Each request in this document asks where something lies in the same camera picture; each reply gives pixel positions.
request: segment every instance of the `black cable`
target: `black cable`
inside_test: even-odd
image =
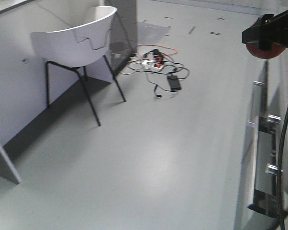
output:
[[[145,72],[145,75],[146,75],[147,81],[148,81],[149,83],[155,85],[154,94],[155,94],[155,96],[156,96],[157,98],[161,98],[161,97],[162,97],[162,95],[156,93],[156,91],[157,91],[158,88],[160,88],[160,89],[162,89],[163,91],[166,91],[166,92],[177,92],[177,91],[172,91],[172,90],[166,90],[166,89],[162,88],[160,85],[158,85],[157,83],[154,83],[154,82],[150,81],[147,72]]]
[[[288,127],[288,106],[287,111],[285,114],[285,118],[283,121],[280,141],[279,141],[279,153],[278,153],[278,176],[277,176],[277,205],[278,205],[278,212],[279,212],[279,223],[281,230],[285,230],[285,223],[284,223],[284,214],[283,214],[283,198],[282,198],[282,159],[283,159],[283,147],[284,147],[284,140],[286,137]]]

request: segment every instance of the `cable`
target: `cable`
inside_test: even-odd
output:
[[[172,91],[172,90],[166,90],[166,89],[162,88],[160,85],[158,85],[157,83],[154,83],[154,82],[150,81],[147,72],[145,72],[145,75],[146,75],[147,81],[148,81],[149,83],[155,85],[154,94],[155,94],[156,98],[161,98],[161,97],[162,97],[162,95],[156,93],[158,87],[159,87],[160,89],[162,89],[163,91],[166,91],[166,92],[177,92],[177,91]]]
[[[288,106],[287,111],[285,114],[285,118],[283,121],[280,141],[279,141],[279,153],[278,153],[278,176],[277,176],[277,206],[279,212],[279,223],[281,230],[285,230],[285,223],[284,223],[284,214],[283,214],[283,198],[282,198],[282,159],[283,159],[283,147],[284,147],[284,140],[286,137],[288,127]]]
[[[174,51],[173,53],[170,53],[170,54],[163,54],[164,56],[170,56],[170,55],[174,55],[174,54],[179,53],[179,51],[174,49],[174,48],[163,46],[163,45],[158,45],[158,44],[138,44],[138,46],[157,46],[157,47],[162,47],[162,48],[165,48],[165,49],[171,49],[171,50]]]

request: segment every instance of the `floor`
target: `floor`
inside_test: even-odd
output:
[[[75,84],[6,146],[23,181],[0,178],[0,230],[233,229],[251,82],[263,63],[241,31],[256,16],[138,7],[139,22],[171,26],[159,44],[178,49],[175,61],[190,70],[182,90],[156,99],[144,74],[120,75],[122,103],[114,84],[89,80],[97,127]]]

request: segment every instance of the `chair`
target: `chair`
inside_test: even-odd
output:
[[[109,50],[111,22],[116,11],[117,9],[112,6],[90,7],[85,14],[83,25],[52,32],[31,33],[36,55],[48,60],[45,63],[47,108],[50,106],[48,66],[52,64],[77,74],[95,119],[100,126],[100,120],[89,92],[78,72],[79,68],[83,68],[84,76],[87,78],[86,65],[100,58],[104,58],[123,101],[126,101],[105,55]]]

